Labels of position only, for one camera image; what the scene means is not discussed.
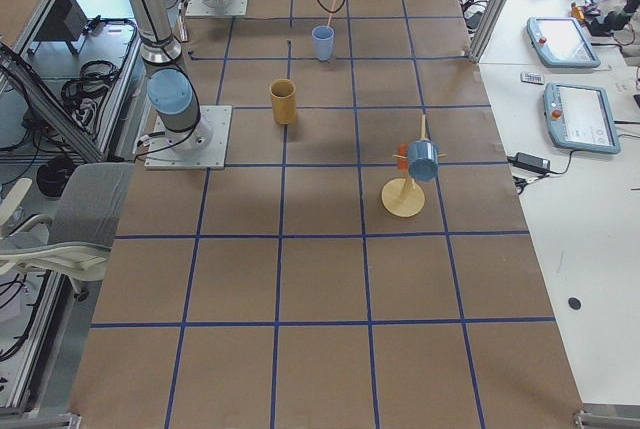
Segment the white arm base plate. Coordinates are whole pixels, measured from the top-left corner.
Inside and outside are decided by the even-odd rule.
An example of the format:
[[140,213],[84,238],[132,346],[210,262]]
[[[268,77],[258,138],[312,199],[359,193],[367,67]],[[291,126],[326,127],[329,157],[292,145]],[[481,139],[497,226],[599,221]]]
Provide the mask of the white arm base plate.
[[157,116],[155,132],[162,132],[150,141],[151,155],[145,157],[149,170],[206,169],[225,167],[233,109],[230,105],[202,105],[201,118],[194,132],[179,135],[166,132]]

